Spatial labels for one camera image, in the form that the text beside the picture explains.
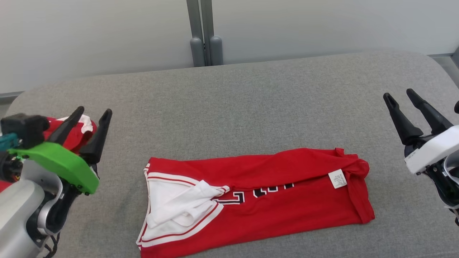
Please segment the basketball jersey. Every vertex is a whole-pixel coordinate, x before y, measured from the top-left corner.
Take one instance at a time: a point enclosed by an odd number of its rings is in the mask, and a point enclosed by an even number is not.
[[[364,181],[368,163],[343,149],[196,161],[152,157],[144,172],[149,203],[137,239],[142,258],[375,218]]]
[[[68,117],[65,118],[48,118],[50,127],[43,132],[45,139],[51,135]],[[70,130],[67,138],[65,139],[64,148],[79,154],[79,149],[85,145],[92,135],[96,132],[97,127],[95,123],[86,115],[81,115],[78,123]]]

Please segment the white wall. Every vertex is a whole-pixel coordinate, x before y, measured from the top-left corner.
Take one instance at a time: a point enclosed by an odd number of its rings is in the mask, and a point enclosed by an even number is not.
[[[192,67],[190,39],[185,1],[0,0],[0,94]]]
[[[225,64],[459,46],[459,0],[213,0]]]

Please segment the green gripper part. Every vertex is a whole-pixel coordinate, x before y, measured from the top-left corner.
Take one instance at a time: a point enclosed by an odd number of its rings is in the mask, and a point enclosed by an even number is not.
[[[94,194],[99,186],[99,178],[88,164],[57,143],[44,142],[28,150],[9,149],[8,152],[27,155],[28,159],[75,185],[82,193]]]

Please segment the red cloth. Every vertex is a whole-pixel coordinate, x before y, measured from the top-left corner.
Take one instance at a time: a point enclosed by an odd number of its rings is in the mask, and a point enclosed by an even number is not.
[[[328,173],[339,169],[347,185],[335,189]],[[189,177],[211,186],[227,185],[230,190],[214,198],[218,201],[213,210],[187,232],[142,239],[148,226],[145,220],[137,240],[142,258],[181,257],[275,236],[365,224],[375,218],[364,180],[368,163],[355,154],[345,155],[343,149],[302,148],[196,161],[152,157],[144,171],[147,180],[186,184],[183,178]]]
[[[0,180],[0,192],[8,188],[10,185],[11,183]]]
[[[54,132],[63,122],[64,118],[48,118],[50,122],[50,127],[48,130],[43,132],[45,139],[48,139],[50,134]],[[64,148],[78,154],[81,146],[85,145],[92,135],[96,132],[97,126],[94,121],[90,120],[89,117],[83,115],[77,125],[70,131],[65,140],[63,146]]]

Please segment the gray fabric surface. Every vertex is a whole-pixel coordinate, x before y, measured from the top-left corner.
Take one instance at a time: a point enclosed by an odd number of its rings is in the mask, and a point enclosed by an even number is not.
[[[57,257],[139,257],[151,156],[203,159],[342,147],[370,164],[369,224],[316,230],[193,257],[456,257],[457,226],[434,185],[411,175],[382,95],[428,124],[405,94],[413,88],[454,124],[459,91],[431,58],[376,51],[305,59],[98,76],[21,94],[8,114],[53,117],[83,105],[113,110],[93,196],[77,199]]]

